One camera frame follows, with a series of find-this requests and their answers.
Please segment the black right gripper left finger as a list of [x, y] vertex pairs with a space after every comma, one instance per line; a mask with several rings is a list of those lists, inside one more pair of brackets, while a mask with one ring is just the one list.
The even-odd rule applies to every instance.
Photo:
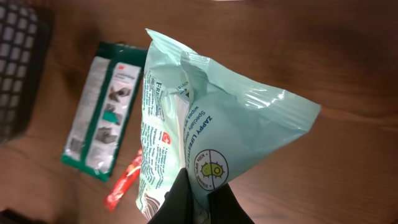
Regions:
[[148, 224], [193, 224], [193, 195], [186, 168], [180, 170], [164, 203]]

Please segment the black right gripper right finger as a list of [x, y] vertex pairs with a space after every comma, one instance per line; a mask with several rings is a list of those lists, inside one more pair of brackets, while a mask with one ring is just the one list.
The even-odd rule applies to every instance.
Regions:
[[211, 224], [254, 224], [228, 184], [208, 195]]

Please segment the red white snack packet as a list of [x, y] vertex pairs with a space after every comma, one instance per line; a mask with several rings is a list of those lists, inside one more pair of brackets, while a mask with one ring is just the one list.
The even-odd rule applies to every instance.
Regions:
[[140, 148], [137, 152], [137, 156], [128, 165], [122, 176], [120, 176], [115, 183], [110, 194], [105, 198], [104, 204], [109, 211], [113, 211], [116, 208], [124, 194], [139, 177], [142, 165], [142, 154], [143, 150]]

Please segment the light green snack packet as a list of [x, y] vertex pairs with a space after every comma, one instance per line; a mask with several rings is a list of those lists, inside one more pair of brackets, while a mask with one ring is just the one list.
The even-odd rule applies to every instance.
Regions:
[[154, 30], [144, 67], [136, 204], [146, 218], [165, 207], [185, 170], [195, 223], [209, 223], [208, 194], [308, 133], [321, 107], [242, 76]]

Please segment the green white gloves packet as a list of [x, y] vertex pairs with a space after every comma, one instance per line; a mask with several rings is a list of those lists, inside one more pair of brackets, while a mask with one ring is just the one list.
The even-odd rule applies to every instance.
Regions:
[[106, 182], [113, 171], [147, 50], [100, 42], [93, 57], [61, 160]]

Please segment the grey plastic mesh basket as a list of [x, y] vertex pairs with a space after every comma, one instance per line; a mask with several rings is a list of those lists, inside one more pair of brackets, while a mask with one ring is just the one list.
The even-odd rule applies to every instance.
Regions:
[[53, 31], [53, 12], [1, 0], [1, 144], [27, 129]]

